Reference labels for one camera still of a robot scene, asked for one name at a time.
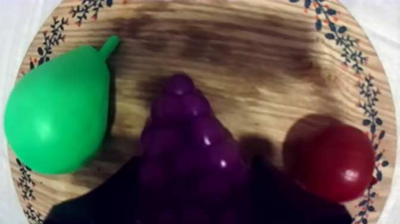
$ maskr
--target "pear stem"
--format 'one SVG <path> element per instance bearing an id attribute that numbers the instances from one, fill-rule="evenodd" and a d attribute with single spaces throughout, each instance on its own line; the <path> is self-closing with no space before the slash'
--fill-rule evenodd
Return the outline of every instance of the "pear stem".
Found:
<path id="1" fill-rule="evenodd" d="M 105 44 L 101 47 L 99 53 L 100 56 L 107 60 L 110 54 L 115 50 L 117 45 L 120 43 L 120 38 L 116 35 L 110 36 Z"/>

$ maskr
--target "painted leaf decoration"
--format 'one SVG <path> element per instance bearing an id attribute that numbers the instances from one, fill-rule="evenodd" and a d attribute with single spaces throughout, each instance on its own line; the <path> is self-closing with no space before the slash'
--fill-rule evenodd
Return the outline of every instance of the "painted leaf decoration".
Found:
<path id="1" fill-rule="evenodd" d="M 334 36 L 333 33 L 326 33 L 325 37 L 326 37 L 326 39 L 329 39 L 329 40 L 334 40 L 335 39 L 335 36 Z"/>
<path id="2" fill-rule="evenodd" d="M 367 204 L 367 200 L 362 200 L 359 204 L 358 204 L 358 206 L 364 206 L 364 205 L 366 205 Z"/>
<path id="3" fill-rule="evenodd" d="M 317 29 L 317 31 L 320 31 L 322 29 L 322 21 L 320 19 L 318 19 L 315 23 L 315 28 Z"/>
<path id="4" fill-rule="evenodd" d="M 378 181 L 382 181 L 382 172 L 381 172 L 381 171 L 378 171 L 378 172 L 376 173 L 376 179 L 377 179 Z"/>
<path id="5" fill-rule="evenodd" d="M 371 120 L 369 120 L 369 119 L 364 119 L 364 120 L 362 121 L 362 124 L 365 125 L 365 126 L 370 125 L 370 124 L 371 124 Z"/>
<path id="6" fill-rule="evenodd" d="M 329 8 L 326 13 L 328 13 L 328 15 L 336 15 L 336 10 L 333 10 L 331 8 Z"/>
<path id="7" fill-rule="evenodd" d="M 377 125 L 382 125 L 382 123 L 383 123 L 379 117 L 375 120 L 375 122 Z"/>
<path id="8" fill-rule="evenodd" d="M 338 28 L 338 30 L 337 30 L 339 33 L 344 33 L 344 32 L 346 32 L 347 31 L 347 27 L 345 27 L 345 26 L 341 26 L 340 28 Z"/>
<path id="9" fill-rule="evenodd" d="M 334 23 L 329 23 L 329 28 L 331 31 L 335 32 L 336 31 L 336 26 Z"/>
<path id="10" fill-rule="evenodd" d="M 43 62 L 45 62 L 45 59 L 42 57 L 39 59 L 39 61 L 37 62 L 38 65 L 43 64 Z"/>
<path id="11" fill-rule="evenodd" d="M 382 158 L 382 153 L 375 156 L 375 161 L 379 161 Z"/>
<path id="12" fill-rule="evenodd" d="M 18 166 L 22 166 L 21 160 L 19 158 L 16 158 L 15 161 L 17 162 Z"/>
<path id="13" fill-rule="evenodd" d="M 388 165 L 389 165 L 389 162 L 388 162 L 388 161 L 383 161 L 383 162 L 382 162 L 382 166 L 383 166 L 383 167 L 386 167 L 386 166 L 388 166 Z"/>
<path id="14" fill-rule="evenodd" d="M 379 140 L 382 140 L 384 137 L 385 137 L 385 131 L 383 130 L 383 131 L 380 132 L 378 138 L 379 138 Z"/>
<path id="15" fill-rule="evenodd" d="M 41 56 L 43 55 L 43 49 L 41 47 L 37 48 L 37 53 Z"/>
<path id="16" fill-rule="evenodd" d="M 305 7 L 305 8 L 309 8 L 310 5 L 311 5 L 311 0 L 305 0 L 305 1 L 304 1 L 304 7 Z"/>
<path id="17" fill-rule="evenodd" d="M 374 134 L 376 132 L 376 125 L 372 124 L 371 125 L 371 133 Z"/>

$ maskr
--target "plastic fruit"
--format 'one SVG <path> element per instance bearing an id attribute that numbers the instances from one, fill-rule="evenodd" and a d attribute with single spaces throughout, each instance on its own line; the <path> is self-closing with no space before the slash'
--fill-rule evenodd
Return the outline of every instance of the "plastic fruit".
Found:
<path id="1" fill-rule="evenodd" d="M 238 143 L 188 76 L 166 81 L 141 144 L 142 223 L 246 223 L 249 176 Z"/>
<path id="2" fill-rule="evenodd" d="M 34 171 L 61 174 L 82 167 L 99 148 L 107 125 L 110 73 L 100 51 L 81 46 L 33 69 L 16 84 L 4 129 L 17 157 Z"/>
<path id="3" fill-rule="evenodd" d="M 344 202 L 358 198 L 367 189 L 374 162 L 371 141 L 362 131 L 334 125 L 307 140 L 291 172 L 310 192 Z"/>

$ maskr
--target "grape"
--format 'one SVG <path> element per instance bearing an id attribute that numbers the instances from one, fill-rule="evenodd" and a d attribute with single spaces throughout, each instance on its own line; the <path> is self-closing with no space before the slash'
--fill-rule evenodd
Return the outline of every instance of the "grape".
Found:
<path id="1" fill-rule="evenodd" d="M 176 212 L 172 210 L 164 210 L 158 213 L 159 224 L 176 224 L 177 222 Z"/>
<path id="2" fill-rule="evenodd" d="M 182 102 L 178 97 L 163 95 L 153 104 L 151 110 L 153 121 L 168 122 L 182 117 Z"/>
<path id="3" fill-rule="evenodd" d="M 220 217 L 217 219 L 217 224 L 237 224 L 239 218 L 233 209 L 222 212 Z"/>
<path id="4" fill-rule="evenodd" d="M 220 141 L 207 148 L 211 165 L 217 170 L 232 170 L 240 165 L 238 143 L 233 139 Z"/>
<path id="5" fill-rule="evenodd" d="M 182 211 L 182 224 L 210 223 L 209 214 L 199 207 L 189 207 Z"/>
<path id="6" fill-rule="evenodd" d="M 143 224 L 240 222 L 234 211 L 246 201 L 248 172 L 239 145 L 192 79 L 166 81 L 140 143 Z"/>
<path id="7" fill-rule="evenodd" d="M 215 117 L 198 117 L 192 123 L 194 144 L 208 147 L 229 136 L 228 131 Z"/>
<path id="8" fill-rule="evenodd" d="M 185 74 L 175 74 L 165 84 L 165 91 L 168 94 L 183 95 L 195 90 L 192 79 Z"/>
<path id="9" fill-rule="evenodd" d="M 140 140 L 144 153 L 150 157 L 171 154 L 183 143 L 181 133 L 170 127 L 150 126 Z"/>
<path id="10" fill-rule="evenodd" d="M 202 94 L 182 96 L 183 114 L 187 117 L 204 116 L 211 113 L 208 100 Z"/>
<path id="11" fill-rule="evenodd" d="M 229 195 L 231 184 L 226 176 L 210 173 L 199 181 L 198 189 L 210 194 Z"/>
<path id="12" fill-rule="evenodd" d="M 140 184 L 150 188 L 159 189 L 166 183 L 165 171 L 156 161 L 145 161 L 140 168 Z"/>
<path id="13" fill-rule="evenodd" d="M 174 160 L 175 173 L 178 178 L 185 179 L 189 176 L 196 176 L 207 169 L 208 161 L 206 154 L 200 149 L 184 150 L 176 155 Z"/>

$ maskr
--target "floral border pattern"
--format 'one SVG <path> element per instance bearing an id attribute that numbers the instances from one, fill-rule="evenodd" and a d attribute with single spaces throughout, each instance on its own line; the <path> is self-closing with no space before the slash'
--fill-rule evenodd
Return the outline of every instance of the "floral border pattern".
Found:
<path id="1" fill-rule="evenodd" d="M 76 17 L 78 20 L 75 22 L 77 26 L 80 27 L 83 20 L 86 20 L 86 14 L 92 10 L 94 11 L 94 15 L 92 19 L 96 20 L 99 10 L 103 8 L 103 2 L 106 1 L 108 7 L 111 7 L 113 4 L 113 0 L 82 0 L 82 3 L 78 5 L 76 8 L 72 8 L 70 14 L 72 14 L 72 18 Z M 65 41 L 65 34 L 63 31 L 65 26 L 69 25 L 69 18 L 58 18 L 58 16 L 53 16 L 52 24 L 50 25 L 50 31 L 43 31 L 43 43 L 42 46 L 37 48 L 37 53 L 39 54 L 38 58 L 29 58 L 29 68 L 33 70 L 35 67 L 47 62 L 50 60 L 50 56 L 52 54 L 52 49 L 62 42 Z M 34 195 L 33 188 L 36 186 L 36 183 L 31 178 L 31 168 L 22 163 L 18 158 L 15 159 L 17 165 L 19 166 L 20 177 L 18 177 L 18 181 L 16 182 L 17 187 L 21 188 L 21 197 L 24 201 L 27 201 L 25 208 L 23 209 L 25 216 L 28 219 L 29 223 L 32 224 L 43 224 L 44 217 L 40 212 L 35 210 L 29 201 L 34 201 L 36 199 Z"/>
<path id="2" fill-rule="evenodd" d="M 346 34 L 347 27 L 339 24 L 339 11 L 330 8 L 325 0 L 289 0 L 289 2 L 303 2 L 305 13 L 309 11 L 315 12 L 315 28 L 317 31 L 322 31 L 323 24 L 327 25 L 329 31 L 324 34 L 324 37 L 329 41 L 335 41 L 335 44 L 342 48 L 340 56 L 343 59 L 343 68 L 350 67 L 354 74 L 360 78 L 356 87 L 362 101 L 357 104 L 357 107 L 364 112 L 365 119 L 362 121 L 362 125 L 368 128 L 365 134 L 370 138 L 371 144 L 376 151 L 376 157 L 373 182 L 365 190 L 364 199 L 355 206 L 355 208 L 360 208 L 360 211 L 353 217 L 353 223 L 368 224 L 369 213 L 376 212 L 373 206 L 373 198 L 378 194 L 373 190 L 373 185 L 382 181 L 381 167 L 389 165 L 389 162 L 383 159 L 385 150 L 379 149 L 379 145 L 385 137 L 385 130 L 379 130 L 383 120 L 379 117 L 379 112 L 376 108 L 376 102 L 379 101 L 378 96 L 381 93 L 373 82 L 373 76 L 364 72 L 363 65 L 367 63 L 368 57 L 356 48 L 360 41 Z"/>

